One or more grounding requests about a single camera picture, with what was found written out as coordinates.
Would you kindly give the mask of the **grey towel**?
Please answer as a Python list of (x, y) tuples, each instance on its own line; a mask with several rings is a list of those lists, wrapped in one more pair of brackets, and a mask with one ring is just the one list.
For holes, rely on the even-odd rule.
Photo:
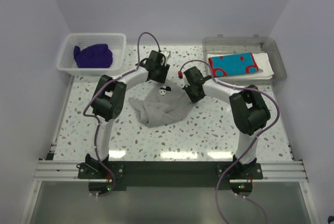
[(176, 83), (158, 83), (143, 99), (129, 98), (139, 123), (146, 127), (173, 124), (187, 117), (194, 104)]

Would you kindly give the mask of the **colourful striped towel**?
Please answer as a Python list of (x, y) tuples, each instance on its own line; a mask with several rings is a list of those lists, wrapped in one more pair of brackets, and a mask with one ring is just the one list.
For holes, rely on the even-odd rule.
[(257, 73), (259, 67), (250, 52), (208, 58), (214, 77), (228, 77)]

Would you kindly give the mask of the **white towel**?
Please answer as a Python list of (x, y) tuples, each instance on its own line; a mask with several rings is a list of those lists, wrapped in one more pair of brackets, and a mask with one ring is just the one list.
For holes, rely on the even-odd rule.
[[(268, 80), (271, 79), (274, 75), (272, 67), (269, 62), (269, 57), (267, 53), (252, 53), (259, 67), (259, 71), (253, 74), (247, 75), (237, 75), (237, 76), (228, 76), (228, 77), (215, 77), (221, 80)], [(208, 54), (207, 59), (212, 56), (220, 56), (216, 54)]]

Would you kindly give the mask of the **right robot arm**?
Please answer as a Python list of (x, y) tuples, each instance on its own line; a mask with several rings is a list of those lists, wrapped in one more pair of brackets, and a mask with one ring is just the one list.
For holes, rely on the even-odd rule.
[(254, 85), (233, 86), (214, 80), (210, 75), (205, 77), (197, 67), (185, 72), (178, 71), (178, 77), (183, 79), (183, 90), (192, 103), (197, 103), (204, 97), (213, 97), (230, 105), (234, 124), (240, 132), (232, 171), (237, 178), (245, 178), (257, 160), (257, 141), (254, 138), (271, 118), (258, 88)]

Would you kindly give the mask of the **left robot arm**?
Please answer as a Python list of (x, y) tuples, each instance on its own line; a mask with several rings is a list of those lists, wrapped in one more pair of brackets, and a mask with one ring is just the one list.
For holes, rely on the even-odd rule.
[(134, 69), (114, 78), (100, 77), (93, 97), (83, 111), (85, 117), (97, 121), (93, 147), (85, 157), (85, 164), (96, 178), (108, 174), (109, 139), (114, 120), (123, 109), (126, 91), (150, 80), (164, 83), (170, 68), (169, 58), (170, 54), (152, 50), (149, 57), (139, 61)]

